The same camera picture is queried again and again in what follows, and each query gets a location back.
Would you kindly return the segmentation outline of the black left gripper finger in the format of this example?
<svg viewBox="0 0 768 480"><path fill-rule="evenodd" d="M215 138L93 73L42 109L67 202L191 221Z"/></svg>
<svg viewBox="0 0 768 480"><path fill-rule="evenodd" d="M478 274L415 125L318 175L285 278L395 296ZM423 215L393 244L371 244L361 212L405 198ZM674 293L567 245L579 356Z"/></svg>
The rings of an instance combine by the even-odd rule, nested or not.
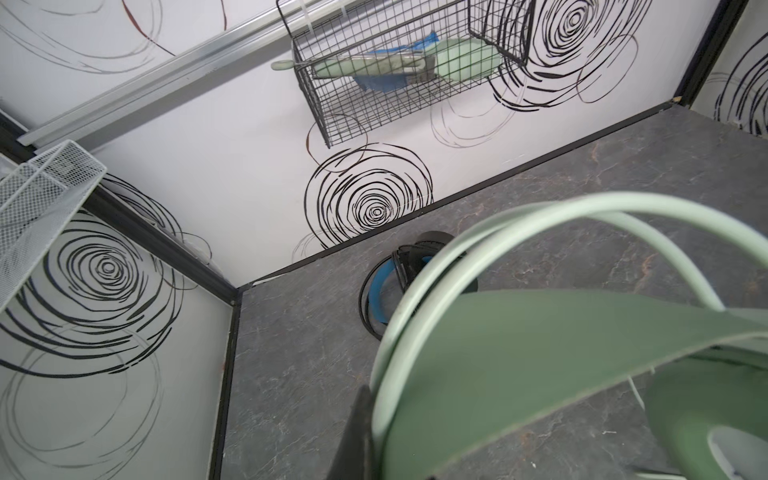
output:
<svg viewBox="0 0 768 480"><path fill-rule="evenodd" d="M327 480L375 478L372 438L374 400L368 385L357 392L350 416L332 461Z"/></svg>

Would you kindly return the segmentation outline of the mint green headphones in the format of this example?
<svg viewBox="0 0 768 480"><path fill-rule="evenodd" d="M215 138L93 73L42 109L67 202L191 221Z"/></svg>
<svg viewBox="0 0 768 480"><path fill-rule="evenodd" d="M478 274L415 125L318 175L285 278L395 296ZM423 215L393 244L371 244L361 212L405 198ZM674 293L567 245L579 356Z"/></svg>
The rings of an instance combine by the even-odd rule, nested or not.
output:
<svg viewBox="0 0 768 480"><path fill-rule="evenodd" d="M706 230L767 261L766 238L709 207L608 192L523 205L465 231L416 277L381 340L370 389L374 465L425 479L571 403L649 373L637 400L682 479L767 475L767 314L729 309L647 214ZM581 218L653 247L693 291L684 305L579 290L472 293L517 245Z"/></svg>

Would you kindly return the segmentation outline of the black gaming headphones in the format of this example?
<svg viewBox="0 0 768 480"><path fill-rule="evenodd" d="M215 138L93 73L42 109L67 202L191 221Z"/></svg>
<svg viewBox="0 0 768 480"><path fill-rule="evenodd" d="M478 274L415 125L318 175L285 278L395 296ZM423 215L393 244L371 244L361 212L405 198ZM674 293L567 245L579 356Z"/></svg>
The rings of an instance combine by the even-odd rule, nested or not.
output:
<svg viewBox="0 0 768 480"><path fill-rule="evenodd" d="M443 231L424 232L414 242L398 246L366 274L358 291L358 315L372 337L381 340L389 324L384 294L394 287L404 294L418 274L453 239L453 235Z"/></svg>

